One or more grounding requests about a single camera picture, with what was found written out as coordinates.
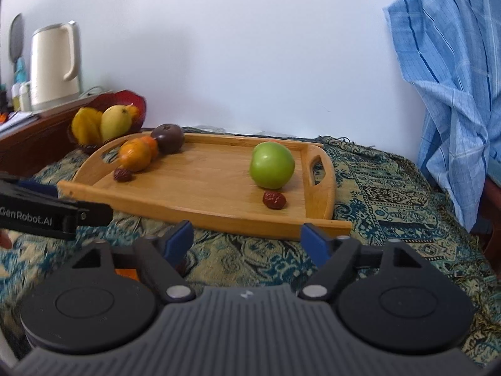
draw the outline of orange fruit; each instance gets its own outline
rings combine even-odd
[[[135,122],[136,119],[139,117],[139,108],[134,105],[127,105],[125,106],[125,109],[130,114],[132,122]]]
[[[151,162],[150,146],[140,138],[129,140],[118,150],[118,160],[123,168],[132,172],[141,171]]]
[[[141,140],[143,140],[146,144],[149,145],[151,150],[151,159],[154,160],[158,156],[158,143],[152,136],[142,136]]]

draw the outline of fruit basket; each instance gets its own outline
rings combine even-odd
[[[144,97],[135,94],[133,91],[122,90],[116,93],[103,93],[102,95],[97,96],[96,99],[92,100],[85,107],[93,107],[94,109],[104,112],[106,109],[114,105],[133,105],[139,109],[139,114],[132,121],[129,131],[123,135],[125,136],[139,132],[143,126],[144,119],[146,118],[146,100],[144,100]],[[89,155],[94,153],[98,148],[114,140],[104,141],[100,145],[79,144],[71,131],[71,124],[68,126],[67,133],[70,142],[75,144],[79,150]]]

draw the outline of small bottle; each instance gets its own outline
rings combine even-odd
[[[31,100],[29,99],[29,82],[24,82],[19,88],[19,109],[22,112],[31,111]]]
[[[12,107],[14,108],[14,111],[17,112],[19,110],[19,88],[21,87],[21,84],[19,83],[14,83],[12,85]]]
[[[16,72],[14,73],[14,82],[22,84],[26,81],[28,81],[28,78],[26,77],[26,67],[24,66],[24,59],[20,57],[16,62]]]

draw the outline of cream kettle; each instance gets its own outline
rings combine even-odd
[[[54,24],[34,32],[31,102],[34,111],[77,99],[80,94],[80,39],[77,24]]]

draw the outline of bedspread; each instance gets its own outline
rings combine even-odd
[[[382,245],[399,238],[458,284],[472,299],[476,314],[462,349],[484,365],[501,348],[500,294],[497,280],[478,247],[455,220],[447,195],[432,190],[416,166],[393,155],[332,137],[319,137],[336,169],[336,219],[353,223],[352,236]],[[43,183],[71,179],[87,156],[79,151],[36,175]],[[114,214],[107,227],[80,227],[76,241],[64,242],[10,232],[11,250],[0,252],[0,326],[14,352],[29,350],[19,321],[21,298],[36,283],[93,238],[129,245],[142,235],[161,235],[164,222]],[[315,271],[299,243],[195,230],[188,253],[187,280],[204,285],[268,286],[289,283],[297,290]]]

